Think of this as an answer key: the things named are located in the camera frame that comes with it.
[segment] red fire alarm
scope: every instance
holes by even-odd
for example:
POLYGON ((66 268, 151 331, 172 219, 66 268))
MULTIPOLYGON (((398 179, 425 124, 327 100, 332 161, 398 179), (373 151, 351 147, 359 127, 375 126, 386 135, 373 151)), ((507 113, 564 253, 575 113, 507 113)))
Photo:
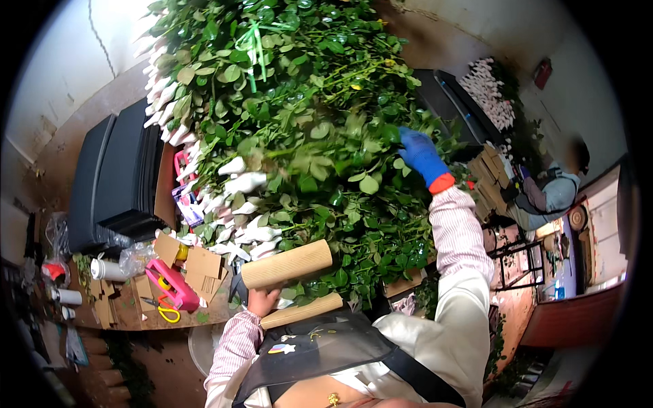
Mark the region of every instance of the red fire alarm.
POLYGON ((535 68, 535 72, 533 72, 535 86, 539 89, 544 89, 544 86, 547 84, 552 72, 553 68, 551 67, 551 60, 549 58, 544 58, 537 65, 537 68, 535 68))

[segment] corrugated cardboard roll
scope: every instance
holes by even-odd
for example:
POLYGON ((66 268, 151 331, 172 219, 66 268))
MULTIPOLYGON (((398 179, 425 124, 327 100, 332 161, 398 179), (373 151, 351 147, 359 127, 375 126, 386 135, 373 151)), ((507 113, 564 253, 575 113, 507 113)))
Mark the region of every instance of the corrugated cardboard roll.
POLYGON ((342 307, 342 298, 332 292, 324 297, 317 298, 306 306, 291 306, 277 310, 261 319, 261 327, 265 330, 284 324, 298 322, 342 307))
POLYGON ((248 262, 243 265, 241 274, 245 286, 256 289, 296 279, 328 268, 332 263, 327 241, 319 240, 256 262, 248 262))

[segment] striped sleeve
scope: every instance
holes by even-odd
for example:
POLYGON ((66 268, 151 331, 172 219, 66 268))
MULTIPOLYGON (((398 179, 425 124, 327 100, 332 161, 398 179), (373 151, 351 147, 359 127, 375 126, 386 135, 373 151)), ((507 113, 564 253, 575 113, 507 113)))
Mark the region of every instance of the striped sleeve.
POLYGON ((433 226, 441 276, 472 269, 479 271, 489 285, 494 277, 494 263, 485 253, 483 231, 474 216, 474 206, 469 194, 450 188, 433 196, 428 220, 433 226))
POLYGON ((247 310, 227 321, 204 389, 211 380, 231 377, 245 361, 256 355, 256 349, 263 340, 260 323, 261 318, 247 310))

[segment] metal stand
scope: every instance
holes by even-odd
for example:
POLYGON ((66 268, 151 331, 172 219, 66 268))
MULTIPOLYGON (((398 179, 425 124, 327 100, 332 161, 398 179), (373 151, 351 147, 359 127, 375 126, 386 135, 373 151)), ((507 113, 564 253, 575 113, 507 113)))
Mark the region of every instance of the metal stand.
POLYGON ((498 249, 495 249, 493 251, 488 252, 488 256, 492 259, 499 259, 499 263, 501 264, 501 284, 502 287, 496 289, 497 292, 500 292, 502 290, 511 290, 511 289, 521 289, 521 288, 528 288, 528 287, 533 287, 533 286, 538 286, 538 285, 544 285, 544 256, 542 252, 542 241, 536 241, 536 242, 531 242, 528 243, 524 239, 520 239, 516 242, 509 243, 508 245, 504 245, 498 249), (542 266, 533 267, 533 258, 530 253, 530 249, 534 247, 539 247, 539 254, 540 258, 542 260, 542 266), (521 251, 526 251, 526 258, 528 259, 528 269, 525 270, 521 275, 519 275, 517 278, 513 279, 512 282, 508 283, 508 285, 505 284, 505 272, 503 270, 503 258, 508 257, 509 255, 512 255, 514 253, 518 253, 521 251), (542 282, 537 281, 537 276, 535 275, 536 271, 541 270, 542 271, 542 282), (515 285, 518 283, 520 280, 522 280, 526 275, 528 274, 533 274, 533 283, 528 283, 527 285, 515 285))

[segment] yellow scissors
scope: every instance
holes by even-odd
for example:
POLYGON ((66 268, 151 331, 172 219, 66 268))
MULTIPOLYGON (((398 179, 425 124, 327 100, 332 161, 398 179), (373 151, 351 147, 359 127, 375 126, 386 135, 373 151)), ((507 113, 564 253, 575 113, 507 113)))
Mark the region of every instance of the yellow scissors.
POLYGON ((157 302, 154 299, 150 298, 144 298, 141 296, 140 298, 143 299, 143 302, 151 304, 152 306, 156 307, 159 310, 159 314, 161 315, 162 318, 165 319, 168 323, 177 323, 179 319, 182 317, 179 314, 179 311, 176 311, 175 309, 172 308, 172 306, 168 305, 166 302, 163 301, 167 296, 166 295, 161 295, 159 296, 159 301, 157 302), (165 313, 172 313, 175 315, 173 319, 170 319, 165 315, 165 313))

